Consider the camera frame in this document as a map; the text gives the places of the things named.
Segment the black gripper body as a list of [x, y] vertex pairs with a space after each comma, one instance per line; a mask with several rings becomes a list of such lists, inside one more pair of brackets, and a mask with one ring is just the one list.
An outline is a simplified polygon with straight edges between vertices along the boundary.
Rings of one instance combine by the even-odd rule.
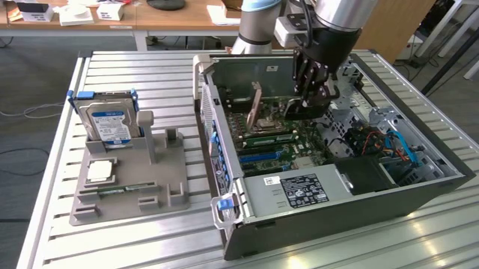
[[313, 42], [303, 48], [306, 55], [327, 67], [339, 67], [347, 59], [357, 44], [362, 29], [357, 31], [338, 31], [323, 27], [313, 30]]

